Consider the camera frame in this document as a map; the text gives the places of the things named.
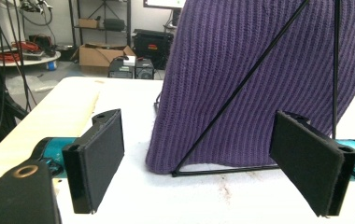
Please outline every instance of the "black wire stand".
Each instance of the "black wire stand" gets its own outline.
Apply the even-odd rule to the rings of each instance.
[[[302,4],[295,10],[293,15],[289,18],[289,20],[286,22],[286,24],[282,27],[282,29],[279,31],[279,33],[276,35],[276,37],[271,41],[270,45],[264,51],[264,53],[259,58],[259,60],[253,65],[253,67],[250,69],[248,74],[239,83],[239,85],[236,87],[236,89],[233,91],[231,96],[227,99],[227,101],[221,107],[221,109],[216,114],[216,116],[213,118],[213,120],[210,121],[210,123],[207,125],[205,130],[201,133],[201,135],[197,138],[197,140],[194,142],[194,144],[189,149],[189,151],[185,154],[183,159],[177,165],[177,168],[172,172],[172,176],[173,177],[190,176],[190,175],[218,175],[218,174],[229,174],[229,173],[258,171],[258,170],[267,170],[267,169],[277,169],[278,168],[277,165],[267,165],[267,166],[243,167],[243,168],[223,169],[223,170],[210,170],[210,171],[193,171],[193,172],[182,172],[182,171],[180,171],[180,168],[184,165],[184,163],[192,155],[192,153],[198,148],[199,144],[202,142],[204,137],[209,133],[211,128],[215,125],[216,121],[219,120],[220,116],[225,112],[225,110],[228,108],[228,106],[233,101],[233,99],[236,97],[236,95],[239,92],[241,92],[241,90],[244,88],[245,84],[253,76],[254,72],[259,68],[259,66],[262,64],[262,62],[265,60],[265,58],[268,56],[268,54],[271,52],[271,50],[274,48],[274,46],[277,44],[277,42],[280,40],[280,38],[282,36],[284,36],[284,34],[286,34],[286,32],[288,31],[289,27],[297,19],[297,17],[301,14],[301,12],[308,5],[308,3],[309,3],[309,0],[303,1]]]

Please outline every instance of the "electronic device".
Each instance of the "electronic device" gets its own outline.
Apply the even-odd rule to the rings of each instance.
[[[137,57],[151,59],[155,69],[164,69],[174,39],[173,34],[135,29],[134,52]]]
[[[143,7],[176,9],[183,8],[186,0],[143,0]]]
[[[151,59],[139,59],[136,62],[135,78],[154,79],[154,67]]]
[[[134,66],[124,65],[123,58],[116,58],[108,67],[107,77],[116,77],[116,78],[134,78]]]

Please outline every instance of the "wall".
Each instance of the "wall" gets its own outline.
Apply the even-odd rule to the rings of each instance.
[[[72,39],[72,30],[70,15],[69,15],[69,5],[68,1],[58,1],[58,0],[48,0],[48,3],[53,6],[53,22],[50,25],[51,30],[55,33],[57,43],[73,43]],[[81,7],[81,16],[88,17],[93,13],[100,5],[101,1],[99,0],[80,0]],[[119,2],[108,2],[110,7],[115,11],[115,13],[123,19],[126,13],[126,4]],[[156,9],[156,8],[144,8],[142,0],[132,0],[131,1],[131,10],[132,10],[132,31],[134,29],[146,29],[146,30],[154,30],[154,31],[162,31],[163,24],[169,18],[169,14],[171,10],[167,9]],[[103,17],[104,11],[101,8],[98,12],[96,12],[92,18],[96,18],[96,16],[100,15]],[[111,12],[106,11],[106,15],[109,18],[114,18]],[[34,21],[43,21],[38,13],[30,15],[31,19]],[[50,31],[47,27],[38,27],[33,24],[29,24],[26,22],[25,33],[29,34],[42,34],[45,33],[50,35]],[[78,30],[76,30],[76,37],[78,40]],[[113,44],[124,44],[126,39],[126,35],[124,33],[115,33],[115,32],[107,32],[107,43]],[[83,39],[84,42],[105,42],[104,32],[100,32],[97,30],[84,30],[83,31]]]

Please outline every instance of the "black box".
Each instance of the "black box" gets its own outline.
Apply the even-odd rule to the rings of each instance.
[[[151,59],[136,61],[135,78],[154,79],[154,67]]]
[[[151,59],[155,69],[164,69],[174,39],[173,34],[135,29],[134,52],[138,58]]]
[[[134,78],[134,68],[125,66],[123,60],[114,60],[108,67],[107,77]]]

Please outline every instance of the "black equipment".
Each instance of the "black equipment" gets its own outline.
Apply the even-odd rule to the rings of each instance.
[[[121,32],[125,30],[125,21],[119,19],[104,19],[105,30]]]
[[[135,29],[134,52],[138,58],[149,58],[155,69],[164,69],[174,39],[173,34]]]
[[[47,137],[0,178],[0,223],[61,223],[52,177],[66,177],[75,213],[95,213],[124,156],[121,111],[92,118],[81,137]]]
[[[150,59],[136,61],[135,78],[154,79],[154,67]]]
[[[108,67],[107,77],[134,78],[134,67],[124,65],[121,58],[114,59]]]

